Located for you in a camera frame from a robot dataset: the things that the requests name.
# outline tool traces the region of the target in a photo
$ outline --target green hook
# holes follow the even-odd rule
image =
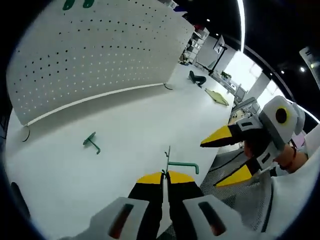
[[[95,145],[95,143],[93,141],[91,141],[91,139],[96,135],[96,132],[91,133],[91,135],[89,137],[87,137],[86,140],[84,140],[83,145],[85,146],[88,142],[92,143],[96,149],[98,149],[98,151],[96,152],[96,154],[99,154],[101,152],[100,147],[98,147],[97,145]]]
[[[195,174],[199,174],[199,166],[196,163],[169,161],[168,165],[195,167]]]

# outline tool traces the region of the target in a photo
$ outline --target white pegboard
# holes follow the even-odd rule
[[[165,83],[194,27],[157,0],[49,4],[20,40],[6,72],[25,125],[95,95]]]

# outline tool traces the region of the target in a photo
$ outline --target white wall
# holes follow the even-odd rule
[[[255,97],[255,99],[258,99],[258,97],[260,97],[260,95],[263,93],[263,91],[266,89],[269,83],[270,79],[264,73],[261,73],[260,77],[253,84],[252,88],[244,96],[243,100],[247,100],[251,97]]]
[[[197,55],[197,61],[198,63],[201,63],[204,66],[209,66],[214,60],[218,59],[217,52],[214,51],[214,46],[217,42],[217,39],[215,39],[212,36],[208,36],[205,40],[203,46],[201,47],[198,55]],[[228,63],[231,61],[235,53],[237,52],[232,47],[225,45],[228,49],[224,52],[222,58],[220,59],[219,63],[215,67],[215,70],[217,70],[219,73],[221,71],[224,71],[228,65]]]

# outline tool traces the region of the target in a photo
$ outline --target desk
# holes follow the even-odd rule
[[[226,82],[223,78],[221,78],[219,75],[214,73],[212,74],[211,77],[214,80],[216,80],[218,83],[222,84],[228,90],[228,92],[230,92],[232,95],[236,93],[238,85],[232,80],[230,80],[230,82]]]
[[[171,161],[196,163],[199,174],[194,167],[169,170],[202,183],[218,148],[201,148],[200,142],[228,123],[234,96],[208,75],[199,88],[188,79],[190,70],[206,75],[194,66],[178,64],[169,80],[174,90],[152,86],[79,103],[30,125],[26,142],[12,111],[5,169],[46,238],[84,231],[94,214],[116,198],[127,197],[137,179],[166,169],[169,145]],[[221,93],[230,105],[215,103],[205,88]],[[92,132],[99,155],[93,146],[83,146]],[[158,234],[171,224],[166,191],[164,185]]]

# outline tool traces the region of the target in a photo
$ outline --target window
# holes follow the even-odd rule
[[[245,91],[249,91],[262,73],[262,68],[242,52],[237,51],[224,72]]]
[[[260,108],[263,109],[264,106],[275,96],[285,97],[282,91],[275,84],[275,82],[271,80],[269,84],[266,86],[265,90],[257,99],[257,102],[260,105]]]

